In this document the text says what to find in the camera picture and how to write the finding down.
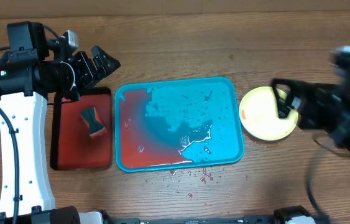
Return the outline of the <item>yellow-green plate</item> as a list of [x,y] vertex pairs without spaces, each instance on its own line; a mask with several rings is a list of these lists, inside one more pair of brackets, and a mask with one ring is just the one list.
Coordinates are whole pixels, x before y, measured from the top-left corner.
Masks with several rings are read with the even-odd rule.
[[287,118],[279,118],[275,95],[271,86],[249,91],[239,105],[244,129],[255,138],[277,141],[287,137],[296,127],[298,113],[293,110]]

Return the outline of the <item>red sponge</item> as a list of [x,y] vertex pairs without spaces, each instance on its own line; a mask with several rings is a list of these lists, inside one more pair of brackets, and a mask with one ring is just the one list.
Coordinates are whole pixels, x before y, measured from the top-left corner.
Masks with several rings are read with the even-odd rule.
[[88,127],[88,133],[91,138],[97,138],[107,131],[95,107],[84,109],[81,112],[81,117]]

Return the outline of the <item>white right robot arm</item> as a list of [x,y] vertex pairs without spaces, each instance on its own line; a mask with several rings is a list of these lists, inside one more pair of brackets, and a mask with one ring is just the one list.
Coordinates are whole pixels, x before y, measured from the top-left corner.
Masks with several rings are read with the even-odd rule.
[[271,87],[280,119],[297,110],[302,116],[300,129],[326,131],[333,144],[350,156],[350,81],[335,85],[274,78]]

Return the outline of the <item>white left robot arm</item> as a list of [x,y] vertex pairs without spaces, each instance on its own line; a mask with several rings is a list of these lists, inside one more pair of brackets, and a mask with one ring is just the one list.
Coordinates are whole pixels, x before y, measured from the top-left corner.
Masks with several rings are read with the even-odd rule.
[[50,221],[55,199],[47,176],[44,125],[49,93],[78,101],[86,90],[120,67],[98,46],[57,62],[36,49],[9,52],[0,62],[2,191],[0,223]]

